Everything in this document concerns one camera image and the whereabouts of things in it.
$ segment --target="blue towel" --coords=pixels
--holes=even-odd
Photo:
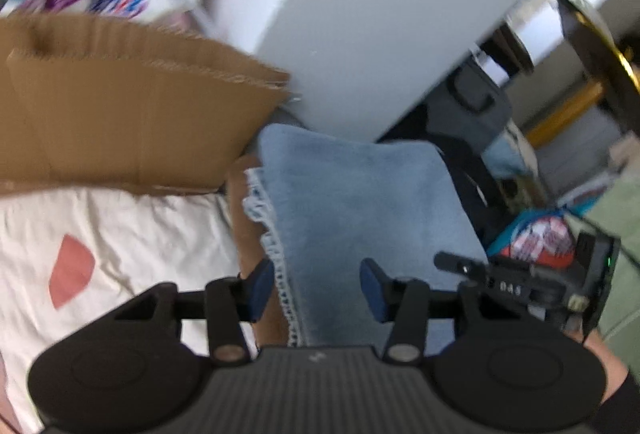
[[[374,321],[360,292],[360,261],[391,277],[454,290],[459,276],[435,268],[437,252],[486,260],[438,150],[428,143],[350,143],[271,125],[258,138],[262,168],[247,171],[247,215],[266,225],[262,245],[298,346],[373,345]],[[453,341],[452,321],[431,321],[427,353]]]

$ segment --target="cardboard flap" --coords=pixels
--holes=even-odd
[[[7,61],[54,179],[216,189],[284,89],[220,71],[13,52]]]
[[[49,163],[6,67],[14,48],[33,48],[31,33],[21,24],[0,19],[0,179],[48,179]]]
[[[217,188],[287,92],[186,67],[160,70],[143,126],[142,184]]]
[[[15,15],[11,20],[32,28],[37,50],[42,54],[165,60],[242,74],[267,83],[284,85],[289,81],[285,71],[195,33],[90,15]]]
[[[137,182],[148,93],[138,64],[12,52],[7,66],[56,181]]]

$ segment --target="black controller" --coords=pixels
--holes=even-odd
[[[382,357],[265,347],[252,360],[239,322],[260,318],[270,261],[204,292],[157,285],[36,360],[28,386],[44,432],[591,432],[604,369],[557,328],[474,282],[431,290],[365,260],[360,283],[372,319],[394,323]],[[455,319],[457,339],[426,358],[429,320],[441,318]],[[180,343],[186,319],[206,319],[208,357]]]
[[[587,337],[609,297],[619,251],[618,237],[582,232],[574,261],[564,270],[499,255],[486,264],[444,252],[434,263],[468,277],[497,299],[544,309],[546,321],[562,330],[582,325]]]

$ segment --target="white cabinet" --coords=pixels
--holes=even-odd
[[[223,34],[242,47],[247,17],[264,3],[218,1]],[[291,107],[308,127],[372,141],[517,1],[269,0],[269,16],[250,28],[257,44],[246,50],[292,72],[302,100]]]

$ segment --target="ribbed rubber pad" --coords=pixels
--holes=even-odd
[[[57,430],[47,430],[56,434]],[[417,369],[380,362],[370,349],[269,348],[214,373],[203,395],[154,434],[481,434],[449,409]],[[566,434],[589,434],[579,426]]]

